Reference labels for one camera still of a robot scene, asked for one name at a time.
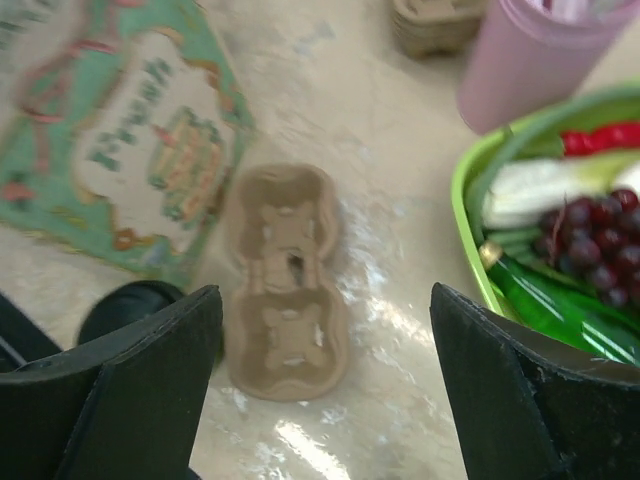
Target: marble table surface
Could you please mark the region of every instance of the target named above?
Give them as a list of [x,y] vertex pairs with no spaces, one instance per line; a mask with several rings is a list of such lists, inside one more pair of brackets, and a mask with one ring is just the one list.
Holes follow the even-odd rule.
[[[412,61],[384,0],[202,0],[261,134],[243,168],[309,162],[335,179],[344,233],[331,265],[350,311],[346,378],[312,402],[253,399],[211,378],[192,467],[205,480],[466,478],[429,321],[434,282],[477,296],[449,203],[475,140],[454,92],[465,56]],[[585,88],[640,73],[640,23]],[[224,218],[193,288],[242,281]],[[0,229],[0,289],[65,348],[120,271]]]

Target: pink cup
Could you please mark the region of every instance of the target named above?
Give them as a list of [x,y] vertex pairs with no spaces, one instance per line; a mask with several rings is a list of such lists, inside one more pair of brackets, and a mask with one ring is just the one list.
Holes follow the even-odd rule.
[[571,24],[527,0],[490,0],[458,91],[460,115],[484,134],[566,99],[639,10],[640,0],[629,0],[602,20]]

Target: grape stem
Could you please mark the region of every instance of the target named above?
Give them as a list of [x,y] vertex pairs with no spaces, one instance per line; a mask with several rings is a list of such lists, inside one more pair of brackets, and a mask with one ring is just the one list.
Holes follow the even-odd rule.
[[564,199],[564,205],[558,212],[558,218],[556,218],[555,223],[553,224],[553,230],[551,231],[551,248],[549,249],[549,266],[553,267],[556,263],[556,257],[558,255],[558,235],[560,233],[560,228],[562,227],[562,222],[564,222],[564,217],[567,212],[567,199]]

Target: green plastic container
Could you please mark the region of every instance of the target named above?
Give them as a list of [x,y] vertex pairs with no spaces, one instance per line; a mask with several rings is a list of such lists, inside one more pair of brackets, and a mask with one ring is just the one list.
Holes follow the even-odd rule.
[[[527,148],[533,143],[544,143],[545,139],[556,137],[566,130],[593,130],[609,123],[628,120],[640,120],[640,81],[558,104],[517,120],[509,127],[515,134],[530,137],[524,145],[524,148]],[[511,143],[511,138],[506,128],[494,131],[480,139],[463,155],[453,175],[451,201],[462,246],[484,302],[490,310],[517,320],[500,291],[491,284],[482,268],[464,206],[470,182],[507,143]]]

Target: cardboard egg carton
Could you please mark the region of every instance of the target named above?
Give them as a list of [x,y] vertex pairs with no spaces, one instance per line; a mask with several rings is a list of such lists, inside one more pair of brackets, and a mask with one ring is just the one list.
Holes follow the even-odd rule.
[[266,400],[316,398],[348,364],[346,307],[323,266],[338,240],[333,183],[310,165],[268,165],[243,175],[228,202],[247,275],[225,320],[231,381]]
[[486,0],[390,0],[392,28],[411,57],[455,53],[476,36]]

